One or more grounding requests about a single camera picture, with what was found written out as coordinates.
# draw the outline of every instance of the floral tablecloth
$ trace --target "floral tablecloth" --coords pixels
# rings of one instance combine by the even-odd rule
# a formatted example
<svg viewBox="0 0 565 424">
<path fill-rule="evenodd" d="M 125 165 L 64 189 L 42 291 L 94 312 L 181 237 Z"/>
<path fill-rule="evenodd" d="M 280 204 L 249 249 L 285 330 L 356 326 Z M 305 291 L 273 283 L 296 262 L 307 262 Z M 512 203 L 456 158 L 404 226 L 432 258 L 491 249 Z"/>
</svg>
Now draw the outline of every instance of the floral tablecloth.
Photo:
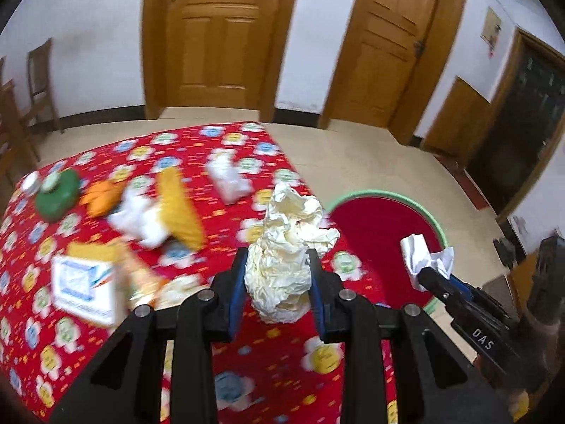
<svg viewBox="0 0 565 424">
<path fill-rule="evenodd" d="M 204 170 L 205 162 L 221 152 L 233 154 L 239 172 L 252 181 L 255 191 L 232 206 L 222 203 Z M 112 178 L 129 180 L 139 193 L 153 195 L 155 174 L 170 166 L 182 170 L 208 244 L 195 254 L 174 240 L 150 252 L 132 245 L 141 259 L 169 279 L 199 273 L 210 281 L 217 272 L 230 268 L 237 247 L 253 242 L 261 233 L 276 182 L 287 181 L 299 193 L 310 194 L 258 123 L 223 123 L 146 135 L 95 148 L 40 172 L 45 176 L 72 167 L 81 177 L 81 189 Z M 332 225 L 327 219 L 327 226 Z M 64 253 L 72 240 L 107 242 L 117 236 L 105 219 L 88 218 L 82 206 L 60 222 L 47 224 L 19 189 L 10 200 L 0 229 L 0 369 L 24 404 L 43 420 L 111 334 L 53 308 L 50 259 Z M 341 237 L 322 263 L 326 270 L 338 272 L 347 287 L 373 302 L 383 302 L 377 273 L 348 251 L 347 238 Z M 340 344 L 320 342 L 311 314 L 296 324 L 267 325 L 248 303 L 236 341 L 213 348 L 220 421 L 334 424 L 340 415 L 343 351 Z M 169 416 L 171 356 L 170 342 L 162 421 Z M 387 346 L 383 358 L 389 419 L 394 422 L 394 373 Z"/>
</svg>

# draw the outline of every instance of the dark doorway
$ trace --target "dark doorway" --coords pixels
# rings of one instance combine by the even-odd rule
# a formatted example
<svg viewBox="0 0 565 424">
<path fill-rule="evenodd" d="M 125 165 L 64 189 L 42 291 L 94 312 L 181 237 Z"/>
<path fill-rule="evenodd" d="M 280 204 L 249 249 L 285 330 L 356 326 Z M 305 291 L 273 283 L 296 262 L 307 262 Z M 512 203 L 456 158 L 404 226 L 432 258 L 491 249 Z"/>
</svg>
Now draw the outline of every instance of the dark doorway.
<svg viewBox="0 0 565 424">
<path fill-rule="evenodd" d="M 518 193 L 549 144 L 565 107 L 565 73 L 526 45 L 496 121 L 467 172 L 496 213 Z"/>
</svg>

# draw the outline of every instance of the red doormat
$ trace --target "red doormat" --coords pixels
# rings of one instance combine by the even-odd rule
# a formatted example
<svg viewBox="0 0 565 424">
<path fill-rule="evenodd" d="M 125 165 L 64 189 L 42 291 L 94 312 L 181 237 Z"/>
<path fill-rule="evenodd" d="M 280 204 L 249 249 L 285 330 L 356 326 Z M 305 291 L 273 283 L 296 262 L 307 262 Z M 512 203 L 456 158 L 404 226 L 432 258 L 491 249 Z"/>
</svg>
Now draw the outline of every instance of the red doormat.
<svg viewBox="0 0 565 424">
<path fill-rule="evenodd" d="M 375 274 L 388 305 L 423 307 L 430 301 L 431 293 L 412 288 L 400 252 L 400 240 L 411 234 L 424 235 L 430 252 L 442 250 L 436 231 L 420 212 L 395 199 L 367 196 L 345 201 L 330 216 L 363 267 Z"/>
<path fill-rule="evenodd" d="M 469 200 L 473 203 L 477 210 L 482 210 L 489 206 L 487 200 L 482 196 L 481 192 L 477 189 L 471 179 L 467 176 L 465 171 L 456 170 L 451 167 L 449 161 L 442 156 L 435 156 L 435 158 L 447 169 L 451 176 L 456 180 L 461 189 L 467 195 Z"/>
</svg>

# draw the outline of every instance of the green rim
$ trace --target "green rim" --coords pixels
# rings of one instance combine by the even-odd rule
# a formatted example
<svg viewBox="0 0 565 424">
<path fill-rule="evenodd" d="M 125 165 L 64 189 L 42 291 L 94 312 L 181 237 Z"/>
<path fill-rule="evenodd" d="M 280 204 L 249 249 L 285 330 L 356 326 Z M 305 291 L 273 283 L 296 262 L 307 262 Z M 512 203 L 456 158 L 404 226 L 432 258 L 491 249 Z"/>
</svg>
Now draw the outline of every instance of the green rim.
<svg viewBox="0 0 565 424">
<path fill-rule="evenodd" d="M 413 208 L 414 210 L 416 210 L 416 212 L 420 213 L 420 215 L 422 215 L 426 219 L 426 221 L 431 225 L 432 229 L 436 233 L 436 237 L 438 238 L 441 247 L 443 249 L 449 247 L 447 244 L 447 238 L 445 237 L 444 230 L 437 222 L 437 220 L 433 217 L 433 215 L 429 213 L 425 207 L 420 206 L 416 201 L 402 194 L 393 193 L 391 191 L 383 191 L 383 190 L 355 191 L 353 193 L 346 194 L 342 198 L 339 198 L 337 199 L 337 201 L 331 203 L 327 210 L 329 213 L 332 213 L 337 206 L 343 204 L 346 201 L 350 201 L 351 199 L 364 198 L 368 196 L 377 196 L 380 198 L 392 199 L 394 201 L 401 202 L 407 205 L 408 207 Z M 437 298 L 432 297 L 431 300 L 429 300 L 428 304 L 425 305 L 424 311 L 426 311 L 428 314 L 433 313 L 438 301 L 439 300 Z"/>
</svg>

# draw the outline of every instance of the door frame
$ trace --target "door frame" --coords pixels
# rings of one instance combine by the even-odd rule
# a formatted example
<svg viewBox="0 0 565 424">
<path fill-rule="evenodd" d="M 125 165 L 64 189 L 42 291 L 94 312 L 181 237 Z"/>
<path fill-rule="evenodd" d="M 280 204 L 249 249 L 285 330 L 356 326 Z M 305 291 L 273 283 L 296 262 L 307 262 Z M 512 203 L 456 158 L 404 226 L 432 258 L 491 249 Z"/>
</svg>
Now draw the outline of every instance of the door frame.
<svg viewBox="0 0 565 424">
<path fill-rule="evenodd" d="M 455 41 L 457 29 L 463 14 L 466 0 L 436 0 L 425 38 L 426 49 L 416 61 L 411 76 L 388 125 L 395 139 L 407 145 L 412 140 L 414 131 L 428 105 Z M 340 50 L 340 56 L 334 70 L 332 84 L 326 104 L 320 116 L 321 129 L 327 129 L 333 118 L 334 107 L 341 83 L 346 80 L 346 71 L 351 63 L 350 50 L 359 38 L 363 25 L 363 12 L 368 0 L 355 0 L 351 18 Z"/>
<path fill-rule="evenodd" d="M 141 53 L 145 118 L 157 119 L 167 108 L 167 11 L 170 0 L 143 0 Z M 295 0 L 279 0 L 270 39 L 267 69 L 259 99 L 259 119 L 272 121 L 275 98 L 283 64 L 286 38 Z"/>
<path fill-rule="evenodd" d="M 474 141 L 467 160 L 465 161 L 464 165 L 467 165 L 471 159 L 476 155 L 482 143 L 487 139 L 488 134 L 493 127 L 494 123 L 498 115 L 502 110 L 502 106 L 505 103 L 506 98 L 508 97 L 510 90 L 512 88 L 512 84 L 516 75 L 518 73 L 518 67 L 520 65 L 520 60 L 522 58 L 522 54 L 524 52 L 525 46 L 534 49 L 539 54 L 541 54 L 545 59 L 548 59 L 550 62 L 555 64 L 560 70 L 565 72 L 565 56 L 561 53 L 553 49 L 551 46 L 547 45 L 540 39 L 536 38 L 531 33 L 526 32 L 525 30 L 516 27 L 514 33 L 514 39 L 512 41 L 512 47 L 510 49 L 510 54 L 508 61 L 506 63 L 504 74 L 498 83 L 498 87 L 496 88 L 496 93 L 494 98 L 490 104 L 487 114 L 482 118 L 483 125 L 481 126 L 481 132 L 476 135 L 476 140 Z M 541 177 L 541 174 L 549 164 L 549 161 L 553 157 L 553 154 L 557 150 L 559 143 L 561 142 L 561 138 L 565 133 L 565 111 L 561 115 L 559 120 L 559 124 L 555 128 L 555 132 L 545 147 L 545 150 L 541 154 L 541 157 L 536 164 L 536 167 L 532 171 L 532 173 L 528 176 L 524 184 L 520 187 L 518 192 L 510 199 L 508 204 L 502 209 L 502 211 L 496 216 L 496 221 L 498 224 L 504 223 L 510 214 L 514 212 L 516 207 L 524 200 L 526 195 L 529 191 L 533 188 L 533 185 L 536 184 L 538 179 Z"/>
</svg>

